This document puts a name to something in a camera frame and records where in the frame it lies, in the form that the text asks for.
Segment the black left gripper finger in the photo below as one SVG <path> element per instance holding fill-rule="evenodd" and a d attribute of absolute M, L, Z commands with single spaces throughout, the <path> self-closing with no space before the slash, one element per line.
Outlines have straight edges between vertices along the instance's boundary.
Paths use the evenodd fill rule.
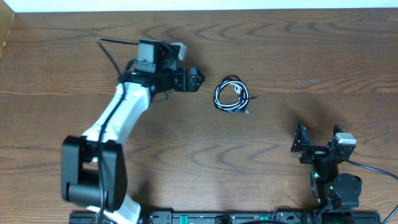
<path fill-rule="evenodd" d="M 189 71 L 190 83 L 203 83 L 205 81 L 205 76 L 196 67 L 191 67 Z"/>
<path fill-rule="evenodd" d="M 201 83 L 195 82 L 195 83 L 189 83 L 188 84 L 188 91 L 189 92 L 196 92 L 198 91 Z"/>

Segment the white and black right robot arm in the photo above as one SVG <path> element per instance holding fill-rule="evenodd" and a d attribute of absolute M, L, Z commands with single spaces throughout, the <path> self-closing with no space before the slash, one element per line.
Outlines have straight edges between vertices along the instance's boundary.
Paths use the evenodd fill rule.
<path fill-rule="evenodd" d="M 311 144 L 307 128 L 297 124 L 291 152 L 300 153 L 302 164 L 311 164 L 312 193 L 319 207 L 308 216 L 309 223 L 354 223 L 353 209 L 359 207 L 362 180 L 349 173 L 341 173 L 338 165 L 349 159 L 356 147 L 356 139 L 335 124 L 333 137 L 326 146 Z"/>

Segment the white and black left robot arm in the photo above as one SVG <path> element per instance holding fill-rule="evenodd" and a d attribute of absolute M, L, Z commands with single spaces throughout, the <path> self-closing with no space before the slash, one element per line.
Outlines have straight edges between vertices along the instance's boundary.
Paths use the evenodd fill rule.
<path fill-rule="evenodd" d="M 136 121 L 158 93 L 196 92 L 204 75 L 181 68 L 186 46 L 181 42 L 141 39 L 137 57 L 118 70 L 118 84 L 109 105 L 81 136 L 62 144 L 61 195 L 89 215 L 71 214 L 72 223 L 139 223 L 141 206 L 127 195 L 123 145 Z"/>

